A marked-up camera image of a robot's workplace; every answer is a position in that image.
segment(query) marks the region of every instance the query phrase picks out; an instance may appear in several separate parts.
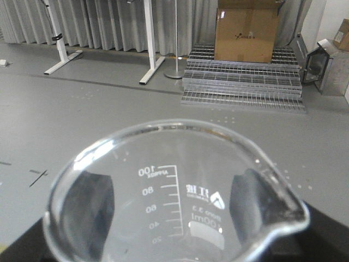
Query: pole base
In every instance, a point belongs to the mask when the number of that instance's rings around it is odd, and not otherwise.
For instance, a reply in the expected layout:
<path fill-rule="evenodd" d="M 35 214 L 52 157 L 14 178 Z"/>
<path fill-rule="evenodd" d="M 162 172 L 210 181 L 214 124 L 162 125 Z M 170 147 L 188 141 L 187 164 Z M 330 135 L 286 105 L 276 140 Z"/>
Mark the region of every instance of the pole base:
<path fill-rule="evenodd" d="M 172 79 L 181 79 L 184 76 L 184 70 L 176 71 L 175 69 L 167 69 L 164 75 Z"/>

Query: white metal frame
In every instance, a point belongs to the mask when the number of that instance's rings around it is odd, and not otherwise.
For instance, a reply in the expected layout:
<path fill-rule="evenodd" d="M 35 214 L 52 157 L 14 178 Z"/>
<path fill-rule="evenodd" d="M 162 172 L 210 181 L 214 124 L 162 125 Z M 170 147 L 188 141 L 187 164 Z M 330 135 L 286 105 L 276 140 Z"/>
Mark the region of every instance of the white metal frame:
<path fill-rule="evenodd" d="M 140 80 L 140 84 L 145 85 L 149 79 L 155 74 L 158 68 L 165 60 L 165 56 L 160 56 L 157 60 L 155 56 L 155 36 L 154 36 L 154 20 L 153 20 L 153 9 L 152 0 L 144 0 L 144 11 L 146 15 L 146 29 L 147 29 L 147 40 L 148 40 L 148 53 L 149 61 L 151 64 L 150 70 Z"/>
<path fill-rule="evenodd" d="M 47 5 L 47 9 L 48 9 L 49 14 L 50 14 L 53 32 L 54 32 L 55 36 L 57 36 L 62 31 L 61 31 L 61 27 L 59 26 L 55 5 L 53 3 L 53 0 L 44 0 L 44 1 L 45 1 L 45 4 Z M 75 57 L 77 57 L 79 54 L 82 53 L 82 50 L 77 50 L 74 53 L 67 55 L 67 50 L 65 48 L 63 38 L 60 38 L 60 40 L 58 40 L 56 42 L 56 46 L 57 46 L 57 50 L 58 50 L 59 57 L 60 57 L 61 61 L 58 62 L 57 64 L 55 64 L 49 70 L 45 71 L 44 72 L 45 75 L 52 74 L 53 72 L 55 72 L 56 70 L 58 70 L 59 68 L 61 68 L 62 66 L 64 66 L 65 64 L 67 64 L 68 62 L 70 62 L 71 60 L 73 60 Z"/>
<path fill-rule="evenodd" d="M 53 32 L 55 35 L 59 35 L 61 33 L 61 27 L 59 26 L 58 17 L 56 13 L 56 8 L 53 3 L 54 0 L 44 0 L 47 5 L 47 9 L 50 14 L 50 18 L 52 21 Z M 146 17 L 146 29 L 147 29 L 147 41 L 148 41 L 148 53 L 149 53 L 149 62 L 150 69 L 144 75 L 144 77 L 140 80 L 140 84 L 145 85 L 150 78 L 155 74 L 158 68 L 161 66 L 163 61 L 165 60 L 165 56 L 160 56 L 157 60 L 155 56 L 155 36 L 154 36 L 154 20 L 153 20 L 153 9 L 152 9 L 152 0 L 144 0 L 144 9 L 145 9 L 145 17 Z M 59 57 L 61 61 L 51 67 L 49 70 L 45 71 L 46 75 L 50 75 L 55 72 L 57 69 L 61 68 L 76 56 L 82 53 L 82 50 L 77 50 L 71 55 L 67 55 L 67 50 L 65 48 L 64 39 L 60 38 L 56 42 L 57 50 L 59 53 Z"/>

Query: concrete floor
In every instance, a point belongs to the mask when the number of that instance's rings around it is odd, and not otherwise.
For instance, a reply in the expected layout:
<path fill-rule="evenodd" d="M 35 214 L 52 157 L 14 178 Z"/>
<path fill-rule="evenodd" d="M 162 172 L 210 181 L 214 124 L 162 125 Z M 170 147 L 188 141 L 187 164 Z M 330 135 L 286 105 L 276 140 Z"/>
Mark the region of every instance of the concrete floor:
<path fill-rule="evenodd" d="M 165 118 L 214 122 L 245 135 L 305 201 L 349 227 L 344 97 L 323 97 L 308 86 L 306 115 L 185 106 L 180 81 L 163 75 L 172 59 L 146 86 L 139 85 L 149 68 L 143 53 L 84 50 L 50 76 L 43 72 L 58 61 L 53 46 L 0 42 L 0 59 L 12 63 L 0 68 L 0 246 L 43 215 L 51 183 L 82 149 L 122 128 Z"/>

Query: steel grating step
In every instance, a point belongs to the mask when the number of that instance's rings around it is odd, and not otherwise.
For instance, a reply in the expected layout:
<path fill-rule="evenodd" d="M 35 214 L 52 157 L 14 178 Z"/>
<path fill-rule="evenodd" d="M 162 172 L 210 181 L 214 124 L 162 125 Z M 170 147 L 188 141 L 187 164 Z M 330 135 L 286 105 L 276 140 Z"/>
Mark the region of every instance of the steel grating step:
<path fill-rule="evenodd" d="M 185 88 L 185 91 L 188 92 L 201 92 L 201 93 L 214 93 L 214 94 L 229 94 L 229 95 L 253 95 L 253 96 L 272 96 L 278 99 L 287 98 L 287 99 L 301 99 L 300 93 L 280 91 L 278 89 L 267 90 L 263 88 L 244 88 L 244 87 L 230 87 L 230 88 L 221 88 L 217 86 L 208 86 L 205 85 L 189 85 Z"/>
<path fill-rule="evenodd" d="M 213 44 L 197 44 L 193 47 L 189 60 L 214 60 Z M 298 65 L 296 55 L 291 47 L 275 47 L 273 50 L 272 64 L 294 64 Z"/>
<path fill-rule="evenodd" d="M 290 47 L 275 48 L 271 63 L 248 63 L 214 60 L 213 45 L 195 45 L 181 103 L 304 113 L 299 71 Z"/>
<path fill-rule="evenodd" d="M 190 105 L 237 106 L 239 108 L 257 108 L 267 111 L 306 113 L 302 100 L 278 99 L 272 96 L 235 96 L 229 94 L 185 91 L 181 103 Z"/>
<path fill-rule="evenodd" d="M 219 86 L 216 84 L 187 84 L 184 88 L 185 91 L 210 91 L 216 93 L 227 93 L 227 94 L 236 94 L 236 93 L 250 93 L 250 94 L 272 94 L 278 97 L 292 97 L 299 99 L 302 96 L 302 92 L 299 90 L 282 90 L 280 88 L 265 88 L 264 86 L 243 86 L 243 85 L 234 85 L 234 86 Z"/>

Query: white curtain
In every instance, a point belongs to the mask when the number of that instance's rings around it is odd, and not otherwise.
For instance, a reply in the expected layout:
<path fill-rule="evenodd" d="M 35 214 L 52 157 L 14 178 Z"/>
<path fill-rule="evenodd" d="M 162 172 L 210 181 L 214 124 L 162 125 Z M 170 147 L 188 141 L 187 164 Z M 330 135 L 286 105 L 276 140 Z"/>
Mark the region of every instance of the white curtain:
<path fill-rule="evenodd" d="M 280 14 L 278 45 L 292 39 L 302 3 L 287 0 Z M 175 0 L 153 0 L 156 49 L 175 52 Z M 143 0 L 55 0 L 66 44 L 104 50 L 147 50 Z M 178 0 L 179 53 L 214 43 L 218 0 Z M 0 0 L 0 26 L 7 43 L 53 44 L 43 0 Z"/>

